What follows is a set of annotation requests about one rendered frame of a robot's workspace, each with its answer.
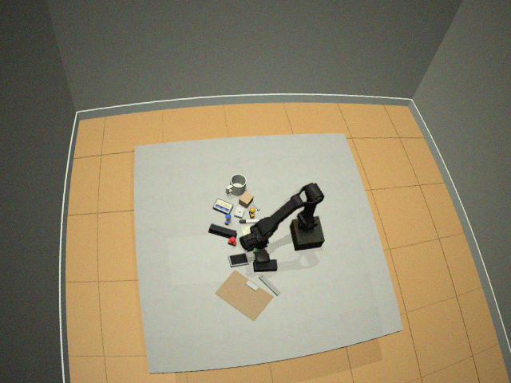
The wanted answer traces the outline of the grey mug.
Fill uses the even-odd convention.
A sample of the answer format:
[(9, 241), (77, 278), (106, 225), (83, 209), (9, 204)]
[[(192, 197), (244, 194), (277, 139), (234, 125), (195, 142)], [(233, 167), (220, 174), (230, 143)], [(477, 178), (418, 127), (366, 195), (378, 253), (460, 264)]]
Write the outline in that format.
[(230, 186), (226, 187), (226, 194), (232, 193), (233, 195), (242, 195), (245, 191), (247, 180), (241, 174), (232, 176)]

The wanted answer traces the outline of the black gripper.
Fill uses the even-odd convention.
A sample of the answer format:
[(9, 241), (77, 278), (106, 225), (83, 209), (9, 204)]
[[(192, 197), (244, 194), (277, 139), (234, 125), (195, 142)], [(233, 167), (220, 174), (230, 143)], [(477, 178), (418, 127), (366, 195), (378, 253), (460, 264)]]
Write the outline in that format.
[(256, 245), (258, 245), (258, 247), (255, 247), (255, 249), (257, 248), (257, 250), (259, 251), (259, 252), (254, 252), (255, 253), (255, 261), (257, 264), (269, 263), (271, 261), (269, 253), (265, 250), (265, 247), (267, 247), (268, 243), (269, 243), (269, 240), (265, 243), (258, 242), (258, 244), (256, 244)]

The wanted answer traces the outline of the cream inspection card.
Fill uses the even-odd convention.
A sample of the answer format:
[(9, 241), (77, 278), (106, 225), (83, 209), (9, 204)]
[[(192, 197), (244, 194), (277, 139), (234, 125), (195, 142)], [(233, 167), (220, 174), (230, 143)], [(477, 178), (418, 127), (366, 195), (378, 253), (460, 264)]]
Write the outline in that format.
[(242, 228), (243, 235), (250, 234), (250, 227), (240, 227)]

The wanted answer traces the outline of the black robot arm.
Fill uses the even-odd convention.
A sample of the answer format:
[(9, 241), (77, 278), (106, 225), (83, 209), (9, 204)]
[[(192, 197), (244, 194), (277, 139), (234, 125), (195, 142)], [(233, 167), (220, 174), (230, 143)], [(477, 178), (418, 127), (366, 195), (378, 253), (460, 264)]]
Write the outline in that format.
[[(299, 195), (305, 191), (307, 201), (303, 202)], [(276, 213), (270, 217), (259, 220), (253, 227), (252, 233), (239, 237), (241, 247), (247, 252), (254, 251), (259, 243), (265, 243), (278, 230), (279, 225), (296, 209), (304, 207), (303, 211), (297, 214), (299, 233), (311, 233), (318, 224), (314, 219), (315, 209), (318, 203), (324, 199), (324, 194), (318, 184), (310, 183), (302, 186), (299, 193), (293, 195)], [(257, 227), (259, 230), (257, 230)]]

